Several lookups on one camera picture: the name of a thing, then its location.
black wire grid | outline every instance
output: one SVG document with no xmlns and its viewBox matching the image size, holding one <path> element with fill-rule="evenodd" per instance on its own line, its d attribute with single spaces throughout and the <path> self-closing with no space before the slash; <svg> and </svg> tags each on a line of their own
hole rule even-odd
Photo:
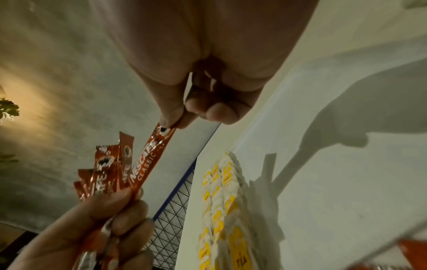
<svg viewBox="0 0 427 270">
<path fill-rule="evenodd" d="M 194 167 L 195 162 L 154 216 L 154 233 L 147 244 L 147 248 L 154 253 L 154 266 L 157 268 L 175 269 L 191 184 L 193 183 Z"/>
</svg>

person's left hand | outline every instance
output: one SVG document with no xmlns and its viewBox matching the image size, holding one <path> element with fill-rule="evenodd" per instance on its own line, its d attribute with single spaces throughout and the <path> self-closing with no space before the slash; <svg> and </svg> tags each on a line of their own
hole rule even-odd
<svg viewBox="0 0 427 270">
<path fill-rule="evenodd" d="M 146 219 L 148 206 L 132 200 L 130 189 L 90 197 L 74 207 L 38 235 L 21 252 L 9 270 L 70 270 L 85 236 L 96 225 L 116 217 L 112 233 L 120 237 L 119 262 L 122 270 L 150 270 L 153 254 L 141 252 L 151 238 L 154 223 Z"/>
</svg>

ceiling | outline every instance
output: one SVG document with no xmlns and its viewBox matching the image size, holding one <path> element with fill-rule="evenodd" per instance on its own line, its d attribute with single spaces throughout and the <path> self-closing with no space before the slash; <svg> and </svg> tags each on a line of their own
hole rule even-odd
<svg viewBox="0 0 427 270">
<path fill-rule="evenodd" d="M 87 0 L 0 1 L 1 96 L 21 116 L 0 126 L 0 222 L 40 231 L 78 203 L 78 168 L 95 145 L 135 136 L 134 160 L 160 112 L 92 14 Z M 175 133 L 144 184 L 154 215 L 217 128 L 197 120 Z"/>
</svg>

blue edge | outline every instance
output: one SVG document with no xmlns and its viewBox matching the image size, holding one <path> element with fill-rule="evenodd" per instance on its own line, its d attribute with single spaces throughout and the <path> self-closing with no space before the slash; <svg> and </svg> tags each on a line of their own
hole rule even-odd
<svg viewBox="0 0 427 270">
<path fill-rule="evenodd" d="M 187 171 L 185 172 L 184 176 L 178 182 L 177 186 L 175 186 L 175 188 L 169 194 L 169 197 L 166 199 L 166 201 L 162 204 L 162 206 L 160 207 L 160 209 L 154 215 L 153 220 L 156 220 L 156 219 L 159 218 L 160 214 L 163 212 L 163 210 L 165 210 L 165 208 L 168 205 L 168 203 L 172 200 L 172 198 L 176 195 L 176 193 L 181 188 L 181 186 L 184 184 L 184 182 L 188 179 L 188 176 L 190 176 L 190 174 L 194 171 L 194 169 L 196 168 L 196 161 L 197 161 L 197 159 L 195 159 L 193 161 L 193 163 L 190 165 L 190 167 L 187 169 Z"/>
</svg>

skin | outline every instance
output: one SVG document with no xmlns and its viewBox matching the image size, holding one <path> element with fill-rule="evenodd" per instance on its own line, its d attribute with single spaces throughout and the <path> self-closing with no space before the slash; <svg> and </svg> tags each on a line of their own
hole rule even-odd
<svg viewBox="0 0 427 270">
<path fill-rule="evenodd" d="M 164 127 L 232 124 L 257 101 L 318 0 L 91 0 Z M 192 72 L 192 86 L 184 90 Z"/>
<path fill-rule="evenodd" d="M 121 270 L 150 270 L 153 254 L 141 249 L 151 238 L 154 223 L 146 218 L 148 206 L 140 197 L 133 199 L 131 190 L 125 189 L 88 198 L 31 241 L 9 270 L 72 269 L 84 238 L 114 215 L 111 230 L 120 239 Z"/>
</svg>

